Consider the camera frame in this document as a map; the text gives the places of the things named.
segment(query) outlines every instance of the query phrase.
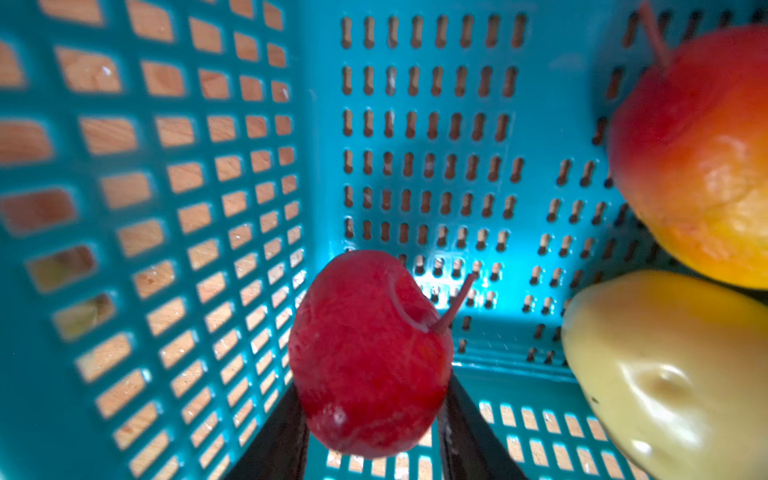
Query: fruit stem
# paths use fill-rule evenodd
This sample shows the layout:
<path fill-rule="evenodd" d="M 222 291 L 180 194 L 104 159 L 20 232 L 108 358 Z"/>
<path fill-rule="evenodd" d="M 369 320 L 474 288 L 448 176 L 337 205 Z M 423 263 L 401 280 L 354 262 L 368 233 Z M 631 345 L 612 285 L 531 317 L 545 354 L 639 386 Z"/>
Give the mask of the fruit stem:
<path fill-rule="evenodd" d="M 661 36 L 659 24 L 656 22 L 656 15 L 654 15 L 654 10 L 650 7 L 648 0 L 640 3 L 637 14 L 640 16 L 640 21 L 643 22 L 643 28 L 648 35 L 650 49 L 654 51 L 656 62 L 661 67 L 662 72 L 667 73 L 672 66 L 674 54 L 669 45 L 664 41 L 664 37 Z"/>
<path fill-rule="evenodd" d="M 458 309 L 462 308 L 464 299 L 467 298 L 467 295 L 469 295 L 469 289 L 472 288 L 472 284 L 477 279 L 477 273 L 472 272 L 467 275 L 467 278 L 464 280 L 464 285 L 462 285 L 462 289 L 458 291 L 458 295 L 453 299 L 453 303 L 451 303 L 451 308 L 449 308 L 447 312 L 443 313 L 442 317 L 440 317 L 440 320 L 438 320 L 435 325 L 432 325 L 431 330 L 434 333 L 443 333 L 448 330 L 451 322 L 453 322 L 453 317 L 456 316 Z"/>

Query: plastic crate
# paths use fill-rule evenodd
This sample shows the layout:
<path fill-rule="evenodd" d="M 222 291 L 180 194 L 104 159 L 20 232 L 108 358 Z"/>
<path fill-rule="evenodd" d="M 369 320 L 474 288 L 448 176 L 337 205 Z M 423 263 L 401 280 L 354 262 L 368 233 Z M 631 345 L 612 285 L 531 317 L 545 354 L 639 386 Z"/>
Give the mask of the plastic crate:
<path fill-rule="evenodd" d="M 654 8 L 677 45 L 765 5 Z M 455 371 L 527 475 L 643 478 L 558 341 L 579 289 L 680 268 L 605 157 L 651 62 L 636 6 L 0 2 L 0 476 L 222 476 L 351 248 L 400 256 L 439 309 L 480 272 Z M 403 455 L 313 439 L 306 477 L 440 478 L 435 429 Z"/>

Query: teal plastic basket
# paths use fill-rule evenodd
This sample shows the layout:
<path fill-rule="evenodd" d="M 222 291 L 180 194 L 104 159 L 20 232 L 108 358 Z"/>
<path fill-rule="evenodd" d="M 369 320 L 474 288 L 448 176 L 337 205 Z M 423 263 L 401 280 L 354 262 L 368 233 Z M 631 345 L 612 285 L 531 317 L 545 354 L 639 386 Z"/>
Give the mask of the teal plastic basket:
<path fill-rule="evenodd" d="M 0 2 L 0 478 L 219 478 L 290 385 L 296 306 L 399 257 L 531 478 L 646 478 L 568 368 L 580 289 L 681 269 L 613 188 L 635 1 Z M 672 45 L 765 2 L 662 0 Z M 436 428 L 306 477 L 441 478 Z"/>

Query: blue basket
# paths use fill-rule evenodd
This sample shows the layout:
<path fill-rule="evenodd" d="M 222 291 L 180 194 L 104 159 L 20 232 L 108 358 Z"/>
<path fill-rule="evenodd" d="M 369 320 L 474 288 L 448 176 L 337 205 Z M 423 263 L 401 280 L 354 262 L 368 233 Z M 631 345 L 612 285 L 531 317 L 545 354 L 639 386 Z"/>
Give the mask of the blue basket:
<path fill-rule="evenodd" d="M 561 314 L 681 269 L 613 188 L 637 2 L 0 3 L 0 477 L 219 478 L 290 384 L 311 279 L 400 257 L 531 478 L 646 478 L 567 367 Z M 667 40 L 765 2 L 656 2 Z M 306 477 L 437 479 L 436 429 Z"/>

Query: perforated plastic wall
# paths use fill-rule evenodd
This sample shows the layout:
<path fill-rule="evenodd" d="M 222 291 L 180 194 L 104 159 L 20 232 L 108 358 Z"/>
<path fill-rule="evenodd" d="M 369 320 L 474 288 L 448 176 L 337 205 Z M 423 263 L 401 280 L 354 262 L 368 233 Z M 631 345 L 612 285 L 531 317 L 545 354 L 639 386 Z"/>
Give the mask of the perforated plastic wall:
<path fill-rule="evenodd" d="M 682 268 L 605 158 L 636 4 L 0 2 L 0 475 L 219 478 L 290 384 L 306 285 L 365 248 L 439 309 L 480 273 L 455 368 L 528 475 L 645 478 L 558 333 L 579 289 Z M 654 3 L 672 45 L 765 7 Z M 435 429 L 307 466 L 441 473 Z"/>

